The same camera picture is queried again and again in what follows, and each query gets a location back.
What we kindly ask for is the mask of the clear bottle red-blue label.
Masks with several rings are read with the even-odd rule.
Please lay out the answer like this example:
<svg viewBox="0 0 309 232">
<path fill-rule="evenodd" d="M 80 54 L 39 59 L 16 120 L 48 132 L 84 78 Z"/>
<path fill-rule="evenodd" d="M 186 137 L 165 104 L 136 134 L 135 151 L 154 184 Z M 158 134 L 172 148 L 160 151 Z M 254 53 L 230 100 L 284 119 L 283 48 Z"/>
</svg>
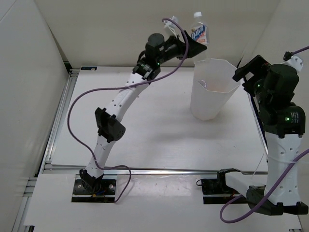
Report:
<svg viewBox="0 0 309 232">
<path fill-rule="evenodd" d="M 191 25 L 191 38 L 207 47 L 207 50 L 194 57 L 194 64 L 197 65 L 201 62 L 208 61 L 210 45 L 209 28 L 206 21 L 202 17 L 202 12 L 194 13 L 194 23 Z"/>
</svg>

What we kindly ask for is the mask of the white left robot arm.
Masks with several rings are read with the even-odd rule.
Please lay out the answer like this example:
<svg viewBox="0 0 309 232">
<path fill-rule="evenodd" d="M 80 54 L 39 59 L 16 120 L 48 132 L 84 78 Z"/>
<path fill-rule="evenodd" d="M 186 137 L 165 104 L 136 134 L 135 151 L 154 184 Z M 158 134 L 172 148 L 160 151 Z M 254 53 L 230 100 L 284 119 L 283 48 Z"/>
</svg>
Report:
<svg viewBox="0 0 309 232">
<path fill-rule="evenodd" d="M 188 43 L 183 43 L 175 36 L 165 40 L 160 33 L 149 36 L 125 89 L 120 90 L 106 107 L 95 110 L 98 128 L 97 143 L 89 164 L 80 170 L 82 185 L 91 194 L 102 190 L 103 169 L 109 153 L 115 142 L 120 140 L 126 131 L 121 123 L 126 111 L 138 95 L 149 86 L 150 81 L 158 76 L 161 64 L 173 58 L 193 58 L 207 50 L 206 45 L 198 43 L 187 33 L 185 37 Z"/>
</svg>

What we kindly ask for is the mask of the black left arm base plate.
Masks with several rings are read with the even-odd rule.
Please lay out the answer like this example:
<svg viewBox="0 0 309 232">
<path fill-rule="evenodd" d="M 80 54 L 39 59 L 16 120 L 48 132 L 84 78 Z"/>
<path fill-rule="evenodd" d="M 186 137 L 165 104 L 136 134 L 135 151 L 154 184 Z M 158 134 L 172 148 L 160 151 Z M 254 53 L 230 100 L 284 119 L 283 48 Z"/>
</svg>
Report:
<svg viewBox="0 0 309 232">
<path fill-rule="evenodd" d="M 71 202 L 73 203 L 113 203 L 115 201 L 117 177 L 105 176 L 101 180 L 99 187 L 94 190 L 87 190 L 83 186 L 80 177 L 74 180 Z"/>
</svg>

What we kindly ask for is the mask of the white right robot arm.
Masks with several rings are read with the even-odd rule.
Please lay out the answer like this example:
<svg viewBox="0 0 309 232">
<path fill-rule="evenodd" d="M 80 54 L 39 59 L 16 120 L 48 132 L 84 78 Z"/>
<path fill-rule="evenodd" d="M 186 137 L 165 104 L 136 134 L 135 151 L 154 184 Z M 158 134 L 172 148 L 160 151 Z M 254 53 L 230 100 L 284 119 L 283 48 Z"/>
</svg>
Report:
<svg viewBox="0 0 309 232">
<path fill-rule="evenodd" d="M 246 199 L 250 212 L 268 216 L 306 215 L 308 206 L 298 192 L 297 163 L 306 128 L 305 111 L 295 103 L 294 90 L 303 67 L 300 58 L 287 53 L 284 62 L 270 64 L 261 55 L 236 69 L 233 79 L 258 103 L 258 116 L 267 142 L 267 181 L 253 181 L 237 169 L 217 173 L 217 188 L 222 193 L 232 189 Z"/>
</svg>

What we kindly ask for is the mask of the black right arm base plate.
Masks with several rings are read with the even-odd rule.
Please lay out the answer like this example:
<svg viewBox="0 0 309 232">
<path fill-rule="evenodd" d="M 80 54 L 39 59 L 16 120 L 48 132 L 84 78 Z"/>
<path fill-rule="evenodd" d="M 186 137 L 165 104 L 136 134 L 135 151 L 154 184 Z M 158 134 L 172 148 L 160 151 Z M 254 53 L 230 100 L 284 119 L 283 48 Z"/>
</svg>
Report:
<svg viewBox="0 0 309 232">
<path fill-rule="evenodd" d="M 198 179 L 196 185 L 202 188 L 203 204 L 226 204 L 240 195 L 236 190 L 222 186 L 218 179 Z"/>
</svg>

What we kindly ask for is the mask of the clear unlabelled plastic bottle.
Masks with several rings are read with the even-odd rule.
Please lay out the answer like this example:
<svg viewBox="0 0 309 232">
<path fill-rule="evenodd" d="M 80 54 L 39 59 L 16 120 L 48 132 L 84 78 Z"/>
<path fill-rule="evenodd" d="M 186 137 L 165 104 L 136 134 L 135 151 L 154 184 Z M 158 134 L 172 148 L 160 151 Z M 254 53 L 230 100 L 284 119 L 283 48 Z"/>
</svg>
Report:
<svg viewBox="0 0 309 232">
<path fill-rule="evenodd" d="M 198 83 L 203 87 L 203 88 L 206 88 L 207 87 L 207 84 L 204 80 L 198 80 Z"/>
</svg>

